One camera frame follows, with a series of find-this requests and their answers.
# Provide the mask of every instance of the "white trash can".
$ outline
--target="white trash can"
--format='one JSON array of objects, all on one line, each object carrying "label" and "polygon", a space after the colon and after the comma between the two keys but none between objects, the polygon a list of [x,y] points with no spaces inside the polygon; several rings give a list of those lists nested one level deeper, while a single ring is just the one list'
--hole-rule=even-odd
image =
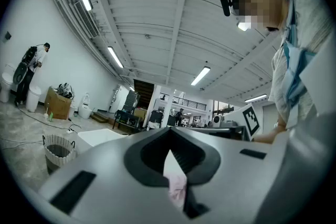
[{"label": "white trash can", "polygon": [[26,102],[26,109],[29,112],[35,112],[40,96],[41,96],[41,89],[35,85],[29,85],[29,91]]},{"label": "white trash can", "polygon": [[68,118],[71,118],[71,117],[73,116],[73,114],[74,114],[74,112],[75,112],[76,109],[77,109],[76,106],[74,106],[74,105],[71,105],[71,106],[70,106],[70,110],[69,110],[69,116],[68,116]]}]

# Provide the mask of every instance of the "cable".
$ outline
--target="cable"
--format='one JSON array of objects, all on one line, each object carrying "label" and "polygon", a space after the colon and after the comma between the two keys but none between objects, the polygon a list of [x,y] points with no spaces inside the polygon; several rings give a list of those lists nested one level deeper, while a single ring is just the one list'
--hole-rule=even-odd
[{"label": "cable", "polygon": [[71,128],[71,126],[73,126],[73,125],[75,125],[75,126],[78,126],[78,127],[80,127],[80,128],[82,129],[82,127],[81,127],[81,126],[79,126],[79,125],[77,125],[77,124],[72,124],[72,125],[70,125],[70,127],[69,127],[69,128]]},{"label": "cable", "polygon": [[45,123],[45,122],[43,122],[43,121],[40,121],[40,120],[38,120],[38,119],[36,119],[36,118],[34,118],[34,117],[32,117],[32,116],[29,116],[26,112],[22,111],[20,108],[17,108],[17,109],[19,109],[19,110],[20,110],[23,114],[25,114],[26,116],[28,116],[28,117],[34,119],[35,121],[38,121],[38,122],[40,122],[40,123],[43,123],[44,125],[47,125],[47,126],[50,126],[50,127],[54,127],[54,128],[58,128],[58,129],[61,129],[61,130],[68,130],[68,129],[69,129],[69,128],[61,128],[61,127],[57,127],[57,126],[53,126],[53,125],[47,124],[47,123]]},{"label": "cable", "polygon": [[25,143],[25,142],[42,142],[42,140],[38,140],[38,141],[17,141],[17,140],[11,140],[11,139],[2,138],[2,137],[0,137],[0,139],[2,139],[2,140],[7,140],[7,141],[11,141],[11,142],[17,142],[17,143]]},{"label": "cable", "polygon": [[22,146],[22,145],[24,145],[24,144],[34,144],[34,143],[43,145],[43,143],[41,143],[41,142],[24,142],[24,143],[18,144],[18,145],[16,145],[16,146],[3,147],[1,150],[6,150],[6,149],[8,149],[8,148],[16,148],[16,147],[18,147],[18,146]]}]

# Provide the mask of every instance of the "white shirt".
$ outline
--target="white shirt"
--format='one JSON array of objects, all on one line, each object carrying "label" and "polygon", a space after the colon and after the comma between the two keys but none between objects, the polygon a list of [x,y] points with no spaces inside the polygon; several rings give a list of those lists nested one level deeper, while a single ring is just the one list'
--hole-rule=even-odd
[{"label": "white shirt", "polygon": [[47,54],[47,52],[46,52],[46,50],[45,50],[45,48],[44,48],[44,46],[43,45],[40,45],[40,46],[37,46],[37,51],[36,51],[36,53],[35,53],[35,55],[34,55],[34,57],[33,57],[33,59],[30,61],[30,63],[28,64],[28,67],[29,67],[29,69],[32,71],[32,72],[34,72],[34,64],[36,63],[36,62],[40,62],[40,63],[42,63],[42,61],[43,61],[43,59],[44,59],[44,57],[45,57],[45,55]]},{"label": "white shirt", "polygon": [[[308,51],[318,52],[334,29],[334,22],[324,0],[293,0],[296,13],[297,46]],[[290,107],[286,104],[281,84],[287,71],[287,60],[283,46],[272,59],[273,79],[269,101],[276,104],[277,110],[287,123]],[[312,107],[309,93],[299,99],[299,120],[304,120]]]}]

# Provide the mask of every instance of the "person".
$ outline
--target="person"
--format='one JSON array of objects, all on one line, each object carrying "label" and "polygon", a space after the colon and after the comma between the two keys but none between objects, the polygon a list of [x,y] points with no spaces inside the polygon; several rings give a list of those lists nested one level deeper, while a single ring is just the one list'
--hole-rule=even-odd
[{"label": "person", "polygon": [[177,114],[175,115],[175,124],[177,124],[178,126],[181,126],[181,121],[182,121],[182,113],[183,113],[183,109],[180,109],[180,111],[177,112]]},{"label": "person", "polygon": [[[290,33],[290,42],[296,44],[295,49],[311,55],[320,50],[334,30],[331,12],[324,0],[232,0],[232,6],[236,15],[250,19],[254,28]],[[314,109],[307,91],[296,93],[293,103],[284,94],[293,85],[290,84],[289,88],[282,87],[290,62],[288,48],[291,45],[287,41],[288,38],[283,37],[283,42],[271,62],[273,78],[269,101],[273,101],[277,107],[278,124],[270,133],[256,136],[256,142],[272,143],[279,133],[293,126],[289,121],[292,123],[304,120],[310,110]],[[296,113],[293,113],[296,114],[294,121],[289,117],[293,108],[296,109]]]},{"label": "person", "polygon": [[50,49],[49,43],[45,43],[43,46],[42,45],[37,46],[37,51],[27,66],[28,67],[27,73],[22,82],[17,86],[16,98],[14,101],[16,106],[18,106],[18,104],[23,104],[26,101],[29,84],[33,79],[35,70],[37,67],[42,66],[42,61],[46,53],[49,51],[49,49]]}]

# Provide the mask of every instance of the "ventilation duct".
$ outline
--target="ventilation duct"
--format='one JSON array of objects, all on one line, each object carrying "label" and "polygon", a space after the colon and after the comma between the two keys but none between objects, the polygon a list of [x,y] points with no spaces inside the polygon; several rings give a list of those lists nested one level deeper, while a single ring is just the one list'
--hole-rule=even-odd
[{"label": "ventilation duct", "polygon": [[93,24],[91,17],[89,16],[88,12],[85,10],[82,1],[78,1],[74,4],[74,7],[78,13],[78,16],[82,23],[84,24],[86,30],[90,34],[90,38],[95,38],[99,35],[97,28]]}]

